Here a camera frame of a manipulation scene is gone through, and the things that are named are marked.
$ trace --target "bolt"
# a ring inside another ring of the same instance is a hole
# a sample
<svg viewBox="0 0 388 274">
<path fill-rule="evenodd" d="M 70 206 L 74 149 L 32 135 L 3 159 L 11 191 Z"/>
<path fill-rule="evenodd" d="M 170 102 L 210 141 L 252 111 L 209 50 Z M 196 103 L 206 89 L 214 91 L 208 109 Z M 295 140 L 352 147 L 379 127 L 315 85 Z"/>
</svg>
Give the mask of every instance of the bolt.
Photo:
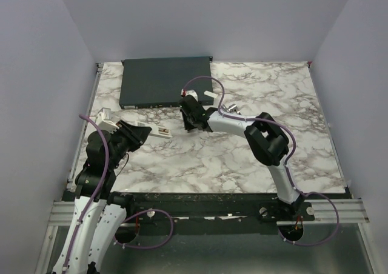
<svg viewBox="0 0 388 274">
<path fill-rule="evenodd" d="M 149 218 L 153 217 L 155 215 L 155 212 L 154 211 L 151 211 L 151 212 L 147 212 L 147 216 Z"/>
<path fill-rule="evenodd" d="M 308 215 L 314 215 L 314 213 L 315 213 L 314 209 L 311 206 L 306 208 L 306 212 Z"/>
<path fill-rule="evenodd" d="M 267 211 L 267 209 L 265 207 L 261 207 L 259 210 L 259 213 L 261 216 L 267 216 L 268 212 L 266 212 L 266 211 Z"/>
</svg>

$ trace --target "floor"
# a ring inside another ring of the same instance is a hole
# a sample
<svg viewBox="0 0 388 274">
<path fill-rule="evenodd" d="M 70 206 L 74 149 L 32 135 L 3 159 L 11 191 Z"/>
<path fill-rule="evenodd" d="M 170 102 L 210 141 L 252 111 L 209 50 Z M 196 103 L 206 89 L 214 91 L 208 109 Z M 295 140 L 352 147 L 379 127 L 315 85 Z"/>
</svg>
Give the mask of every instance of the floor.
<svg viewBox="0 0 388 274">
<path fill-rule="evenodd" d="M 130 154 L 112 190 L 276 192 L 269 171 L 254 158 L 245 139 L 225 133 L 187 133 L 177 108 L 121 110 L 118 99 L 122 71 L 120 62 L 104 64 L 91 115 L 108 107 L 114 121 L 137 119 L 162 125 L 172 130 L 173 138 L 149 137 Z M 211 63 L 211 71 L 226 88 L 225 104 L 237 104 L 243 115 L 268 112 L 291 129 L 297 150 L 290 165 L 301 190 L 344 192 L 344 181 L 306 63 L 218 62 Z M 221 92 L 216 83 L 213 89 L 215 93 Z M 89 125 L 86 136 L 92 131 Z M 86 144 L 85 138 L 76 174 L 86 160 Z"/>
</svg>

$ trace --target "white plastic part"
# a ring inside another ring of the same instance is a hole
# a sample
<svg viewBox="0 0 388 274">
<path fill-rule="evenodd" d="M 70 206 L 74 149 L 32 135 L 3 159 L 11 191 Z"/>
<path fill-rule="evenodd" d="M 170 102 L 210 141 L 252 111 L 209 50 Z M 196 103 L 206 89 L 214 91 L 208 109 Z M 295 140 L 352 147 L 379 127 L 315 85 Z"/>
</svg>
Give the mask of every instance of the white plastic part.
<svg viewBox="0 0 388 274">
<path fill-rule="evenodd" d="M 98 112 L 95 122 L 101 130 L 106 130 L 109 133 L 113 133 L 114 131 L 119 129 L 119 127 L 112 121 L 111 110 L 106 107 L 103 107 Z M 138 127 L 151 127 L 152 131 L 150 132 L 150 136 L 155 136 L 157 138 L 164 138 L 164 139 L 172 138 L 171 130 L 169 130 L 166 127 L 161 127 L 160 125 L 156 125 L 156 124 L 148 124 L 146 122 L 141 122 L 141 121 L 135 121 L 132 123 L 133 125 L 137 125 Z"/>
<path fill-rule="evenodd" d="M 298 199 L 300 194 L 296 191 L 296 188 L 291 185 L 290 179 L 287 176 L 286 167 L 284 165 L 285 159 L 286 156 L 280 160 L 279 166 L 268 166 L 268 169 L 275 182 L 279 200 L 291 204 Z"/>
<path fill-rule="evenodd" d="M 96 124 L 101 130 L 113 133 L 119 127 L 112 121 L 111 110 L 103 107 L 96 116 Z"/>
<path fill-rule="evenodd" d="M 255 116 L 245 116 L 245 118 L 255 118 Z M 223 117 L 218 112 L 213 112 L 212 115 L 210 115 L 207 123 L 213 132 L 231 133 L 233 135 L 245 138 L 244 131 L 248 125 L 253 124 L 253 121 L 238 121 L 236 119 Z"/>
<path fill-rule="evenodd" d="M 150 132 L 150 136 L 155 136 L 157 138 L 170 139 L 172 138 L 171 130 L 166 127 L 161 127 L 156 124 L 148 124 L 146 122 L 135 121 L 135 125 L 138 127 L 150 127 L 152 131 Z"/>
<path fill-rule="evenodd" d="M 95 262 L 96 270 L 99 272 L 105 253 L 113 241 L 113 237 L 120 224 L 127 217 L 127 211 L 119 205 L 110 204 L 105 207 L 104 215 L 97 225 L 92 244 L 90 246 L 89 261 Z"/>
<path fill-rule="evenodd" d="M 204 94 L 206 96 L 209 96 L 209 97 L 214 98 L 214 99 L 216 99 L 218 97 L 218 94 L 210 92 L 210 91 L 207 91 L 207 90 L 204 92 Z"/>
<path fill-rule="evenodd" d="M 82 210 L 85 208 L 89 197 L 82 196 L 79 199 L 75 199 L 74 212 L 72 223 L 67 234 L 65 244 L 63 246 L 61 256 L 57 260 L 53 271 L 57 274 L 61 274 L 63 271 L 63 265 L 67 249 L 72 238 L 74 228 L 77 224 Z M 106 205 L 106 200 L 100 199 L 98 202 L 92 202 L 88 208 L 82 224 L 79 226 L 77 236 L 75 238 L 72 252 L 70 254 L 69 268 L 66 269 L 66 274 L 86 274 L 88 268 L 88 258 L 90 245 L 92 244 L 93 235 L 95 233 L 96 225 L 101 212 Z"/>
</svg>

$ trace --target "gray wall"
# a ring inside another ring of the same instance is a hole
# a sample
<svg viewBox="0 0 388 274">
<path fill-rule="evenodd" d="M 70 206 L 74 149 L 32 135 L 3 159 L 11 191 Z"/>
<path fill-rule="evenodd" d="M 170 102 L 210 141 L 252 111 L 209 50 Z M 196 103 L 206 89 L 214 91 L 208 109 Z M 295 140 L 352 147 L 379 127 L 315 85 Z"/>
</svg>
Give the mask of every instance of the gray wall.
<svg viewBox="0 0 388 274">
<path fill-rule="evenodd" d="M 345 177 L 388 256 L 388 0 L 349 0 L 312 65 Z M 388 270 L 388 260 L 384 260 Z"/>
<path fill-rule="evenodd" d="M 0 273 L 33 273 L 95 65 L 61 0 L 0 0 Z"/>
<path fill-rule="evenodd" d="M 307 61 L 347 0 L 64 0 L 92 55 Z"/>
</svg>

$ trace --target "cable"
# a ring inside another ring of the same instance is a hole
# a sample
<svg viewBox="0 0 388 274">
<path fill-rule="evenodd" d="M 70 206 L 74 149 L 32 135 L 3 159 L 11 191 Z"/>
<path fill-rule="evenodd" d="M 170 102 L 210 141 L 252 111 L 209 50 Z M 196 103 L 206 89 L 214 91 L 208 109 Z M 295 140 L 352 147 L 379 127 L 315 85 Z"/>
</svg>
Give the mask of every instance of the cable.
<svg viewBox="0 0 388 274">
<path fill-rule="evenodd" d="M 127 160 L 125 161 L 124 166 L 121 167 L 121 170 L 120 170 L 120 172 L 116 175 L 116 177 L 120 175 L 120 173 L 122 172 L 122 170 L 123 170 L 123 169 L 126 167 L 126 165 L 128 164 L 128 161 L 129 161 L 129 154 L 126 153 L 126 155 L 127 155 Z"/>
<path fill-rule="evenodd" d="M 104 144 L 104 150 L 105 150 L 105 163 L 104 163 L 104 170 L 102 171 L 102 175 L 101 175 L 101 179 L 99 180 L 98 184 L 97 184 L 97 187 L 95 189 L 95 191 L 92 193 L 91 197 L 89 198 L 87 204 L 85 205 L 84 207 L 84 210 L 81 212 L 78 220 L 77 220 L 77 224 L 75 225 L 75 228 L 74 228 L 74 231 L 73 231 L 73 235 L 72 237 L 70 238 L 70 243 L 69 243 L 69 247 L 67 248 L 67 253 L 66 253 L 66 257 L 65 257 L 65 262 L 63 264 L 63 270 L 62 271 L 62 274 L 66 274 L 66 271 L 67 271 L 67 267 L 68 267 L 68 264 L 69 264 L 69 260 L 70 260 L 70 254 L 72 252 L 72 248 L 74 246 L 74 242 L 75 242 L 75 238 L 77 237 L 77 233 L 78 233 L 78 230 L 79 230 L 79 226 L 81 225 L 82 223 L 82 219 L 84 218 L 86 212 L 87 212 L 87 209 L 89 208 L 89 206 L 91 205 L 91 203 L 93 202 L 94 198 L 96 197 L 96 195 L 98 194 L 99 190 L 101 189 L 101 186 L 103 185 L 104 183 L 104 180 L 105 180 L 105 176 L 107 174 L 107 171 L 108 171 L 108 164 L 109 164 L 109 149 L 108 149 L 108 144 L 107 144 L 107 141 L 104 137 L 104 134 L 102 133 L 102 130 L 98 127 L 98 125 L 92 121 L 90 118 L 88 118 L 86 115 L 82 115 L 82 114 L 79 114 L 78 115 L 81 119 L 89 122 L 92 126 L 94 126 L 94 128 L 97 130 L 99 136 L 101 137 L 101 141 L 102 143 Z"/>
<path fill-rule="evenodd" d="M 151 250 L 151 249 L 159 248 L 159 247 L 163 246 L 165 243 L 167 243 L 170 240 L 170 238 L 172 237 L 172 233 L 173 233 L 173 230 L 174 230 L 174 221 L 173 221 L 172 217 L 167 212 L 165 212 L 164 210 L 161 210 L 161 209 L 147 209 L 147 210 L 143 210 L 141 212 L 135 213 L 134 215 L 130 216 L 129 218 L 127 218 L 123 222 L 127 222 L 127 221 L 129 221 L 129 220 L 131 220 L 133 218 L 136 218 L 137 216 L 142 215 L 142 214 L 147 213 L 147 212 L 161 212 L 161 213 L 163 213 L 164 215 L 166 215 L 169 218 L 169 220 L 170 220 L 170 233 L 166 237 L 166 239 L 163 242 L 161 242 L 161 243 L 159 243 L 157 245 L 154 245 L 154 246 L 134 246 L 134 245 L 128 245 L 128 244 L 125 244 L 125 243 L 121 244 L 116 239 L 116 237 L 114 237 L 113 239 L 115 240 L 115 244 L 119 244 L 119 245 L 121 245 L 123 247 L 131 248 L 131 249 Z"/>
<path fill-rule="evenodd" d="M 310 195 L 318 195 L 320 197 L 323 197 L 324 199 L 328 200 L 328 202 L 330 202 L 330 204 L 333 206 L 333 209 L 334 209 L 334 212 L 336 214 L 336 217 L 337 217 L 337 222 L 336 222 L 336 227 L 335 227 L 335 230 L 333 231 L 333 233 L 327 237 L 326 239 L 320 241 L 320 242 L 315 242 L 315 243 L 312 243 L 312 244 L 301 244 L 301 243 L 297 243 L 297 242 L 293 242 L 293 241 L 290 241 L 288 239 L 286 239 L 279 231 L 279 234 L 280 236 L 283 238 L 283 241 L 285 242 L 289 242 L 291 244 L 294 244 L 296 246 L 302 246 L 302 247 L 312 247 L 312 246 L 318 246 L 318 245 L 321 245 L 321 244 L 324 244 L 325 242 L 328 242 L 330 241 L 338 232 L 338 229 L 340 228 L 340 216 L 338 214 L 338 210 L 335 206 L 335 204 L 328 198 L 326 197 L 325 195 L 323 195 L 322 193 L 318 193 L 318 192 L 309 192 L 309 193 L 304 193 L 302 192 L 295 184 L 294 180 L 292 179 L 292 175 L 291 175 L 291 172 L 290 172 L 290 169 L 288 168 L 288 161 L 289 159 L 293 156 L 293 154 L 295 153 L 295 150 L 296 150 L 296 139 L 295 139 L 295 136 L 293 135 L 293 133 L 289 130 L 288 127 L 286 127 L 285 125 L 283 124 L 280 124 L 276 121 L 271 121 L 269 119 L 261 119 L 261 118 L 243 118 L 243 117 L 240 117 L 240 116 L 235 116 L 235 115 L 228 115 L 226 113 L 224 113 L 221 109 L 221 106 L 222 106 L 222 102 L 224 100 L 224 97 L 225 97 L 225 88 L 223 86 L 223 84 L 221 83 L 220 80 L 214 78 L 214 77 L 211 77 L 211 76 L 197 76 L 193 79 L 191 79 L 189 82 L 186 83 L 186 85 L 183 87 L 183 90 L 186 91 L 186 87 L 189 86 L 192 82 L 196 81 L 196 80 L 199 80 L 199 79 L 211 79 L 215 82 L 217 82 L 220 86 L 221 86 L 221 91 L 222 91 L 222 94 L 221 94 L 221 99 L 219 100 L 219 104 L 218 104 L 218 113 L 220 115 L 222 115 L 223 117 L 225 118 L 230 118 L 230 119 L 235 119 L 235 120 L 238 120 L 238 121 L 260 121 L 260 122 L 266 122 L 266 123 L 269 123 L 269 124 L 274 124 L 274 125 L 277 125 L 278 127 L 280 127 L 281 129 L 285 130 L 287 132 L 287 134 L 290 136 L 291 140 L 292 140 L 292 149 L 291 149 L 291 152 L 286 156 L 285 160 L 284 160 L 284 166 L 286 168 L 286 173 L 287 173 L 287 177 L 292 185 L 292 187 L 295 188 L 295 190 L 300 194 L 302 195 L 303 197 L 307 198 L 308 196 Z"/>
<path fill-rule="evenodd" d="M 309 192 L 309 193 L 304 193 L 304 197 L 307 198 L 309 197 L 310 195 L 318 195 L 324 199 L 326 199 L 328 202 L 330 202 L 330 204 L 332 205 L 332 207 L 334 208 L 334 212 L 335 212 L 335 216 L 336 216 L 336 219 L 337 219 L 337 222 L 336 222 L 336 226 L 335 226 L 335 229 L 334 231 L 330 234 L 330 236 L 328 236 L 326 239 L 323 239 L 322 241 L 319 241 L 319 242 L 313 242 L 311 244 L 303 244 L 301 242 L 295 242 L 295 241 L 290 241 L 289 239 L 286 239 L 283 234 L 280 232 L 280 230 L 278 230 L 279 232 L 279 235 L 280 237 L 283 239 L 283 241 L 285 242 L 288 242 L 289 244 L 293 244 L 295 246 L 300 246 L 300 247 L 314 247 L 314 246 L 319 246 L 319 245 L 322 245 L 328 241 L 330 241 L 332 238 L 334 238 L 334 236 L 338 233 L 339 229 L 340 229 L 340 214 L 338 213 L 338 210 L 334 204 L 334 202 L 326 197 L 325 195 L 323 195 L 322 193 L 319 193 L 319 192 Z"/>
</svg>

